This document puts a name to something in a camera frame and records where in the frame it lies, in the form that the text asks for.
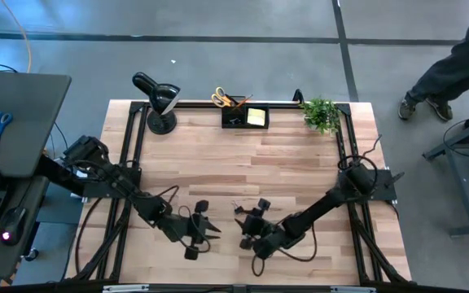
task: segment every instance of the sneaker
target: sneaker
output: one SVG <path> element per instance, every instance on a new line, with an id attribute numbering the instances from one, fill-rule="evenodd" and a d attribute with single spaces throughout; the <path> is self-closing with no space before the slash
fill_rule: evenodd
<path id="1" fill-rule="evenodd" d="M 406 98 L 403 98 L 401 100 L 401 105 L 399 105 L 399 110 L 397 111 L 399 118 L 403 120 L 408 120 L 410 117 L 412 117 L 414 113 L 415 105 L 412 103 L 408 103 L 408 101 L 406 101 Z"/>
<path id="2" fill-rule="evenodd" d="M 450 121 L 454 118 L 452 108 L 448 105 L 448 102 L 436 101 L 434 98 L 427 98 L 426 101 L 443 121 Z"/>

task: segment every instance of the black stand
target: black stand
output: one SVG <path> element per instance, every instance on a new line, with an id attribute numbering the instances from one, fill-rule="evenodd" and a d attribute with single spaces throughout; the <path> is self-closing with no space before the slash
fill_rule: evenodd
<path id="1" fill-rule="evenodd" d="M 177 126 L 177 116 L 173 111 L 165 115 L 151 111 L 147 115 L 147 127 L 155 134 L 170 133 L 175 129 L 175 126 Z"/>

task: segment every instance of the person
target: person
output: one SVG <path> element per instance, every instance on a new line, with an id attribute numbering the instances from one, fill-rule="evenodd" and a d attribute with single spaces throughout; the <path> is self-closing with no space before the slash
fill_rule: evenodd
<path id="1" fill-rule="evenodd" d="M 451 54 L 433 64 L 401 100 L 398 115 L 408 120 L 418 103 L 426 101 L 444 121 L 452 120 L 448 102 L 469 90 L 469 28 L 466 37 L 455 45 Z"/>

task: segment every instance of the computer mouse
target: computer mouse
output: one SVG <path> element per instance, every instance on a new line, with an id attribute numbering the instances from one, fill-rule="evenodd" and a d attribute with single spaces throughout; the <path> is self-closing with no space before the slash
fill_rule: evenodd
<path id="1" fill-rule="evenodd" d="M 26 208 L 16 207 L 9 209 L 1 219 L 0 238 L 6 245 L 16 245 L 23 235 L 24 216 Z"/>

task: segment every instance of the black clamp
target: black clamp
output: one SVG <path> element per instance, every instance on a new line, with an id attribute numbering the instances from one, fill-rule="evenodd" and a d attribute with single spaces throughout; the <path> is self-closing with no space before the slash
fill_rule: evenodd
<path id="1" fill-rule="evenodd" d="M 220 237 L 214 235 L 206 235 L 207 229 L 221 232 L 208 220 L 202 213 L 208 211 L 209 202 L 207 200 L 200 200 L 195 205 L 195 213 L 193 213 L 189 219 L 187 219 L 187 231 L 186 236 L 191 237 L 191 244 L 186 248 L 184 258 L 187 260 L 196 260 L 199 257 L 199 248 L 196 244 L 202 244 L 207 239 L 218 239 Z"/>
<path id="2" fill-rule="evenodd" d="M 258 201 L 258 208 L 253 208 L 251 211 L 246 211 L 242 207 L 237 207 L 234 210 L 237 215 L 241 213 L 247 214 L 243 222 L 234 219 L 240 228 L 242 228 L 243 238 L 240 241 L 240 248 L 250 250 L 252 248 L 253 237 L 265 234 L 265 231 L 270 230 L 273 224 L 263 219 L 265 211 L 268 211 L 269 208 L 270 201 L 260 199 Z"/>

